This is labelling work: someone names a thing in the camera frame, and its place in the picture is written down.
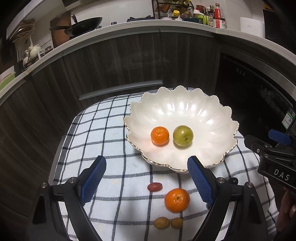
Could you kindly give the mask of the person's right hand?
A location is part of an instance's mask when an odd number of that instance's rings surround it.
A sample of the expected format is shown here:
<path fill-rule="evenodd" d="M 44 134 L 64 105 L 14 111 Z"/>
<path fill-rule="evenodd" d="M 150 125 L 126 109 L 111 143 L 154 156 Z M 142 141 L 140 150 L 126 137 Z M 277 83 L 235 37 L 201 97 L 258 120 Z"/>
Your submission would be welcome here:
<path fill-rule="evenodd" d="M 276 229 L 279 232 L 282 232 L 285 229 L 295 214 L 295 193 L 285 187 L 284 190 L 285 194 L 281 200 L 279 215 L 276 222 Z"/>

